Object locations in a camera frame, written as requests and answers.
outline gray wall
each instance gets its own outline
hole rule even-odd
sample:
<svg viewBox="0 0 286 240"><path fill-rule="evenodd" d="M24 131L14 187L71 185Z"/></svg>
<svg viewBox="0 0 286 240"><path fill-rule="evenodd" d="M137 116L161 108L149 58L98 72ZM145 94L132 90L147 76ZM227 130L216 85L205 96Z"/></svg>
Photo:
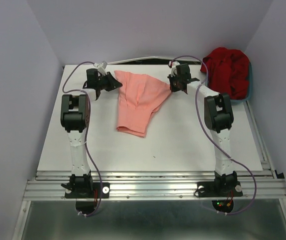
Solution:
<svg viewBox="0 0 286 240"><path fill-rule="evenodd" d="M0 240L12 238L61 73L27 2L0 0Z"/></svg>
<svg viewBox="0 0 286 240"><path fill-rule="evenodd" d="M28 0L64 64L245 50L272 0Z"/></svg>
<svg viewBox="0 0 286 240"><path fill-rule="evenodd" d="M286 178L286 1L272 3L246 54L253 64L255 117L276 169Z"/></svg>

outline blue basket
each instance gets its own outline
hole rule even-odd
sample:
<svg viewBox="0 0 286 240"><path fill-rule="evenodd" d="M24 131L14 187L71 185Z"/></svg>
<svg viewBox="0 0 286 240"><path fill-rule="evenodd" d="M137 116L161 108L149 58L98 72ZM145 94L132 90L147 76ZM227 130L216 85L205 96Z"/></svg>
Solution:
<svg viewBox="0 0 286 240"><path fill-rule="evenodd" d="M246 94L246 98L242 99L242 100L235 100L235 99L231 99L231 104L232 105L237 105L240 104L241 102L245 102L247 100L249 100L252 96L252 89L253 89L253 75L252 75L252 64L249 63L248 65L248 75L246 77L246 79L248 80L248 89L247 89L247 94Z"/></svg>

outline folded pink cloth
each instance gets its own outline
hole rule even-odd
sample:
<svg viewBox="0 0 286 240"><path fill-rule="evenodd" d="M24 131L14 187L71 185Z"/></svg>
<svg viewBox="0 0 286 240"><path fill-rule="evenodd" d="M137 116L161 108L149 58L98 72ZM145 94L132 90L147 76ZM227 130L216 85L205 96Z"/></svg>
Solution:
<svg viewBox="0 0 286 240"><path fill-rule="evenodd" d="M117 131L146 136L146 129L153 115L171 94L166 84L146 74L115 71L119 88Z"/></svg>

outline white table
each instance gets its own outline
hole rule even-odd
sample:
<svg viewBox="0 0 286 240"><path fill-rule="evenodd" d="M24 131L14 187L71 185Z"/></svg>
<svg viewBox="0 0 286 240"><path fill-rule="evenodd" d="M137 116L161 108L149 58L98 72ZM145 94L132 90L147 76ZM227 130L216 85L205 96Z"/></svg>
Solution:
<svg viewBox="0 0 286 240"><path fill-rule="evenodd" d="M79 89L86 81L86 70L80 66L66 89ZM62 85L75 65L67 65L57 94L38 171L70 171L71 153L67 134L60 124ZM204 79L199 65L190 65L193 77ZM170 69L165 65L109 65L114 70L149 74L164 82ZM117 132L118 90L102 91L97 101L91 100L91 120L87 138L91 155L101 171L214 171L214 146L199 126L194 96L183 92L173 93L151 120L146 138ZM239 162L253 171L262 166L255 146L250 123L243 104L233 106L234 123L231 129L231 152ZM235 166L237 171L244 171Z"/></svg>

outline red cloth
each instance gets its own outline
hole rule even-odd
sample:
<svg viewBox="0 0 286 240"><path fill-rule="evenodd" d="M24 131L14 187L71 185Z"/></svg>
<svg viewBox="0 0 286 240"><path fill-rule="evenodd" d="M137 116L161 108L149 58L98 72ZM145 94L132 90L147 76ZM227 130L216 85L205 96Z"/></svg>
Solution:
<svg viewBox="0 0 286 240"><path fill-rule="evenodd" d="M228 93L231 99L246 98L248 80L247 56L240 50L218 47L203 58L209 71L208 87L219 93ZM206 72L202 65L201 72Z"/></svg>

